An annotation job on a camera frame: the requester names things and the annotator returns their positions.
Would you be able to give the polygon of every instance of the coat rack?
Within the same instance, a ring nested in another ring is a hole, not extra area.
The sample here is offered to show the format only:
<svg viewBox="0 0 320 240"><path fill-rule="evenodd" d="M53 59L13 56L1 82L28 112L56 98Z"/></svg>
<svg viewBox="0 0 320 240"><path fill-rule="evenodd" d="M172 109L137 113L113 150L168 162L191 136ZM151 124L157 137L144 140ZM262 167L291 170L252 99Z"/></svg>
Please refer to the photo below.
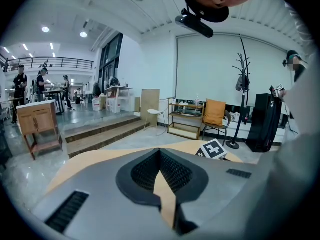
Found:
<svg viewBox="0 0 320 240"><path fill-rule="evenodd" d="M241 69L236 66L232 66L232 67L240 70L241 74L239 74L239 76L242 76L242 102L241 102L241 109L240 109L240 117L239 117L238 125L236 127L236 131L235 131L235 135L234 135L233 139L226 142L226 145L229 148L234 149L234 150L237 150L240 147L239 144L236 143L236 139L237 139L237 136L239 133L241 121L242 121L243 114L244 114L246 93L249 93L249 86L246 86L246 72L247 72L247 79L249 80L250 74L248 71L248 66L251 63L251 62L248 63L248 59L250 59L250 58L246 58L244 60L242 54L238 53L238 55L239 55L240 60L237 59L236 61L241 63Z"/></svg>

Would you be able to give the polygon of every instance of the wooden step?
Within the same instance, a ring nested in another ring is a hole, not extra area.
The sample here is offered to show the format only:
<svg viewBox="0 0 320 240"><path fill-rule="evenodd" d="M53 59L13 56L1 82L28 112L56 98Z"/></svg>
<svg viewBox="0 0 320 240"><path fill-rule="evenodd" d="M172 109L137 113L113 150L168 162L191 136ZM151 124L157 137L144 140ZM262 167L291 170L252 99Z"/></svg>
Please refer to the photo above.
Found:
<svg viewBox="0 0 320 240"><path fill-rule="evenodd" d="M119 141L127 136L130 136L140 130L143 130L145 127L145 122L142 120L108 130L94 136L87 138L79 139L73 142L70 142L66 145L67 154L69 158L73 158L81 153L98 150L111 143Z"/></svg>
<svg viewBox="0 0 320 240"><path fill-rule="evenodd" d="M130 116L124 116L124 117L112 119L107 122L101 122L101 123L96 123L92 125L86 125L86 126L75 128L75 129L66 130L64 132L65 141L66 143L79 141L81 139L94 136L97 134L101 134L115 128L126 126L128 124L138 122L140 120L141 120L140 117L130 115Z"/></svg>

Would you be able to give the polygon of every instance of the black stand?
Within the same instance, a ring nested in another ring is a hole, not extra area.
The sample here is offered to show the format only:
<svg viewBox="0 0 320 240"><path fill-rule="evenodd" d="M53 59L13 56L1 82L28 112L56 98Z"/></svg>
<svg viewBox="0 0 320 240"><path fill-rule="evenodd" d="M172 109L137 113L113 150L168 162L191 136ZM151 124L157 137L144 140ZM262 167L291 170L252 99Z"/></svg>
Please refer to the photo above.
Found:
<svg viewBox="0 0 320 240"><path fill-rule="evenodd" d="M244 106L245 106L246 92L249 91L249 89L246 90L246 70L248 69L248 66L250 65L250 62L249 62L249 64L247 64L246 67L245 67L245 62L247 62L247 60L250 59L250 58L246 58L244 60L243 57L242 57L242 54L238 53L238 55L240 57L240 60L237 59L237 61L241 63L242 70L240 68L236 67L236 66L232 66L232 67L240 70L241 71L240 76L242 76L242 101L241 101L240 117L239 117L238 125L236 127L236 131L235 131L235 135L234 135L233 139L226 142L226 145L229 148L234 149L234 150L237 150L237 149L240 148L239 144L236 143L236 138L238 136L240 125L241 125L241 122L242 122Z"/></svg>

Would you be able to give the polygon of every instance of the wooden cabinet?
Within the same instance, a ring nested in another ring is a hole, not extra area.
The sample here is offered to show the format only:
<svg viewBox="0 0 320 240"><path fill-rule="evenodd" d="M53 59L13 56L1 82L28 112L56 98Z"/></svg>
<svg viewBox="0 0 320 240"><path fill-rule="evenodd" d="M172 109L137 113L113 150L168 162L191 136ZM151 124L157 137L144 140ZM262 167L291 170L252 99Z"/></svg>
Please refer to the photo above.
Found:
<svg viewBox="0 0 320 240"><path fill-rule="evenodd" d="M34 160L36 159L34 152L50 149L56 146L62 147L62 139L59 134L56 118L55 100L47 100L18 106L17 115L23 138ZM54 132L57 140L45 144L38 144L35 134L50 130ZM27 135L33 136L34 142L32 145L29 144Z"/></svg>
<svg viewBox="0 0 320 240"><path fill-rule="evenodd" d="M22 114L19 117L20 127L23 129L22 134L34 134L38 132L37 126L35 124L35 118L32 114Z"/></svg>
<svg viewBox="0 0 320 240"><path fill-rule="evenodd" d="M42 133L53 129L53 120L50 109L35 111L33 119L36 124L38 133Z"/></svg>

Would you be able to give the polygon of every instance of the railing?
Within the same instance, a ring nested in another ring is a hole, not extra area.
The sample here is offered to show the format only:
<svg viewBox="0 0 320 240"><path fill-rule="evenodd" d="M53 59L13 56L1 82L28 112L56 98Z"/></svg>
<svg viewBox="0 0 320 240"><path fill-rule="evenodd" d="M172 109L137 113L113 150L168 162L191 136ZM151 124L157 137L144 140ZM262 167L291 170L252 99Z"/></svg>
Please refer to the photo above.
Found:
<svg viewBox="0 0 320 240"><path fill-rule="evenodd" d="M36 69L46 67L50 68L75 68L82 70L92 70L94 62L84 59L64 58L64 57L34 57L11 59L7 61L4 72L15 71L19 69L19 65L24 65L25 69Z"/></svg>
<svg viewBox="0 0 320 240"><path fill-rule="evenodd" d="M8 59L6 59L5 57L3 57L0 54L0 66L1 66L1 69L3 70L3 72L7 71L8 61L9 61Z"/></svg>

